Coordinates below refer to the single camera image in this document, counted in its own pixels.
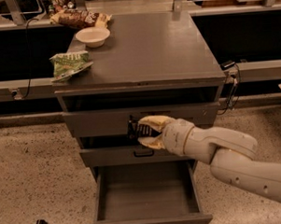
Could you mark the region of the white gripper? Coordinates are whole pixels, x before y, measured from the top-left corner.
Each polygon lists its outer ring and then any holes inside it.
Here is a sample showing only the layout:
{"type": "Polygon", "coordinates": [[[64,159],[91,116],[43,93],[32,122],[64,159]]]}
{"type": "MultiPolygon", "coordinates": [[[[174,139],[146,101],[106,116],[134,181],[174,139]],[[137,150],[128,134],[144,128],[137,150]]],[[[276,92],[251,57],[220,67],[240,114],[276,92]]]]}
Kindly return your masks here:
{"type": "Polygon", "coordinates": [[[166,149],[172,154],[184,156],[184,146],[190,132],[194,129],[194,123],[184,119],[174,119],[162,115],[151,115],[138,121],[153,130],[162,133],[158,136],[139,137],[139,143],[151,149],[166,149]]]}

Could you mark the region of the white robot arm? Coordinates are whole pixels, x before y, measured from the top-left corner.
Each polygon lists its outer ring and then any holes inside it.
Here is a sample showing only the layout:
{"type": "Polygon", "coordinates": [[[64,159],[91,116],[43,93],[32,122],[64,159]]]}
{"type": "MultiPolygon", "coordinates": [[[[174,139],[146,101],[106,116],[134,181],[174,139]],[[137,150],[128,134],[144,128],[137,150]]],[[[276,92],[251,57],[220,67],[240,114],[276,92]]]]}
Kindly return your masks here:
{"type": "Polygon", "coordinates": [[[164,149],[210,166],[214,178],[281,203],[281,163],[256,161],[257,140],[222,127],[201,129],[184,119],[151,115],[138,121],[158,133],[141,136],[141,145],[164,149]]]}

